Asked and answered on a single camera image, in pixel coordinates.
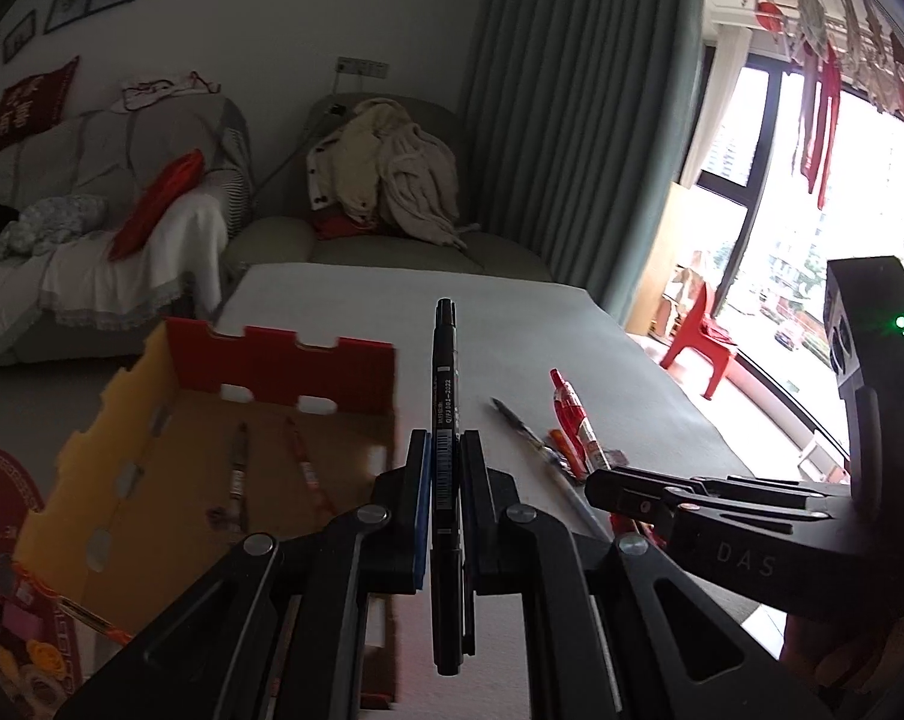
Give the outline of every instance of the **gray floor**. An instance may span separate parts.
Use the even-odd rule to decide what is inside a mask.
[[[69,360],[0,367],[0,449],[31,474],[45,498],[55,484],[55,456],[73,431],[85,430],[100,393],[129,360]]]

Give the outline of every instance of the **sofa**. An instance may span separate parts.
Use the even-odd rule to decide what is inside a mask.
[[[302,146],[290,162],[290,189],[285,197],[284,214],[255,220],[230,242],[223,255],[226,273],[235,279],[251,265],[313,262],[551,281],[549,269],[537,255],[521,245],[481,230],[465,232],[460,236],[465,242],[465,250],[439,247],[425,241],[391,235],[316,240],[309,223],[311,208],[306,180],[306,154],[314,143],[348,121],[357,103],[372,97],[388,97],[398,101],[422,129],[449,146],[455,155],[459,175],[459,223],[463,226],[470,223],[473,216],[468,191],[468,148],[465,132],[451,112],[441,105],[396,95],[329,95],[312,107],[304,124]],[[345,108],[343,116],[330,113],[337,104]]]
[[[167,209],[148,242],[108,250],[163,167],[199,148],[205,175]],[[0,262],[0,365],[138,354],[164,313],[220,303],[220,255],[252,217],[249,137],[224,95],[166,98],[131,113],[92,111],[0,151],[0,203],[106,200],[103,229],[52,252]]]

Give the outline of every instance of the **green curtain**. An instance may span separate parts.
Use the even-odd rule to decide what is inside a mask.
[[[476,221],[612,317],[689,138],[703,0],[484,0],[460,114]]]

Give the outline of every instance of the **table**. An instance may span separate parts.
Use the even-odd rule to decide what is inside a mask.
[[[588,533],[534,453],[489,404],[497,397],[537,433],[556,426],[549,370],[572,382],[604,446],[640,469],[726,476],[748,469],[679,386],[584,290],[468,274],[313,263],[249,269],[215,328],[295,330],[302,343],[338,337],[397,349],[396,461],[409,434],[431,423],[432,331],[440,298],[456,302],[460,427],[478,429],[486,463],[516,478],[526,503]],[[432,666],[428,591],[397,596],[400,702],[391,718],[527,718],[521,604],[477,599],[477,656],[455,680]]]

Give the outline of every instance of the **red plastic chair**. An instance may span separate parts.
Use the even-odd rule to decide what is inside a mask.
[[[735,343],[722,343],[722,341],[716,341],[716,338],[710,335],[710,329],[713,329],[714,332],[715,328],[718,328],[720,333],[728,336],[713,319],[714,301],[715,290],[704,283],[695,299],[695,304],[689,313],[686,314],[679,332],[673,338],[672,345],[669,346],[669,350],[665,353],[665,357],[662,358],[662,362],[660,362],[660,365],[667,369],[673,362],[676,362],[679,352],[686,346],[707,357],[713,364],[713,378],[708,381],[708,386],[705,388],[705,393],[703,394],[705,400],[713,399],[715,388],[719,386],[719,382],[726,378],[729,363],[732,362],[732,358],[738,353],[738,346]]]

